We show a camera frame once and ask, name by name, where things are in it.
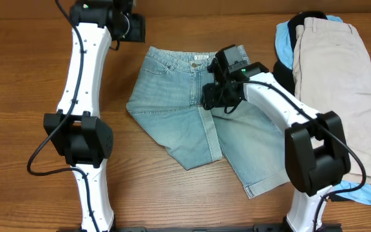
jeans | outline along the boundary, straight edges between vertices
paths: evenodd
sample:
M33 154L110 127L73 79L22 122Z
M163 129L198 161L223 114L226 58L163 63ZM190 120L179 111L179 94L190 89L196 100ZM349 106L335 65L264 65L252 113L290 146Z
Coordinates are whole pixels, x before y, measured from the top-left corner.
M244 47L238 49L249 61ZM202 87L214 81L207 71L214 55L151 47L127 110L185 169L220 160L224 154L253 198L289 181L283 134L245 101L231 114L223 108L203 109Z

clothing label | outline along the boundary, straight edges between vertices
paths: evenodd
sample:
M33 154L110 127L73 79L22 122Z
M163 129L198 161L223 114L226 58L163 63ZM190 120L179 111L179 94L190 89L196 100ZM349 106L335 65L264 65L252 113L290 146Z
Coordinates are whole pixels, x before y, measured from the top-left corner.
M208 59L208 58L209 58L208 55L195 55L194 56L195 61L202 60L202 59Z

denim hem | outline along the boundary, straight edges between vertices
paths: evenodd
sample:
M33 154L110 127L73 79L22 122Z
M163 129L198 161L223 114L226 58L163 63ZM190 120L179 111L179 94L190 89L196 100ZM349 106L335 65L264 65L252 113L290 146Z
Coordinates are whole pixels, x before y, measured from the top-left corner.
M279 173L275 174L274 176L268 179L262 180L250 186L245 186L244 190L249 199L252 199L253 197L257 197L258 195L270 191L275 187L280 186L289 181L290 180L289 177L287 176L286 170L283 169Z
M203 109L201 106L197 106L198 112L200 113L200 118L203 123L205 135L207 137L207 142L209 144L211 160L216 161L223 158L222 151L220 149L220 144L218 142L217 131L214 125L213 116L209 110Z

wooden table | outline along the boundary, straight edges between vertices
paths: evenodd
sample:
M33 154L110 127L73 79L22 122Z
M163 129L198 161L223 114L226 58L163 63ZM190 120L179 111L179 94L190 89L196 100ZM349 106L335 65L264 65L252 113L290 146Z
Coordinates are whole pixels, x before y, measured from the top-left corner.
M371 14L339 14L352 23L371 56ZM248 200L229 163L185 171L130 117L126 103L149 46L188 52L244 44L252 61L272 68L276 25L292 15L156 17L147 19L147 43L123 43L104 65L100 110L113 128L108 162L109 199L119 226L251 226L280 222L293 187ZM65 20L0 21L0 231L55 231L78 227L81 207L71 173L33 177L26 162L45 138L44 113L55 112L71 54ZM34 169L65 167L49 144ZM371 231L371 206L329 203L325 222L345 231Z

blue cloth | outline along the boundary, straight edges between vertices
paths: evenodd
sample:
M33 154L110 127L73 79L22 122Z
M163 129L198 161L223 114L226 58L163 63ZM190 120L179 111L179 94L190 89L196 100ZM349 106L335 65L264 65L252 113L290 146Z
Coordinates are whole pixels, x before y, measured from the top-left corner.
M238 49L249 62L243 46ZM203 109L202 87L214 81L207 71L214 55L151 47L127 110L185 169L220 160L223 153L253 198L289 181L283 133L246 101L231 114Z
M334 190L350 189L358 186L359 184L342 180L340 184L334 186ZM344 197L355 202L371 206L371 185L365 184L361 189L350 193L339 193L340 197Z
M333 15L327 16L328 20L336 21L336 22L343 22L340 17L336 17ZM293 69L293 62L294 62L294 54L291 48L290 43L290 35L289 35L289 27L287 26L289 22L280 23L276 27L276 53L278 59L288 68L291 70Z

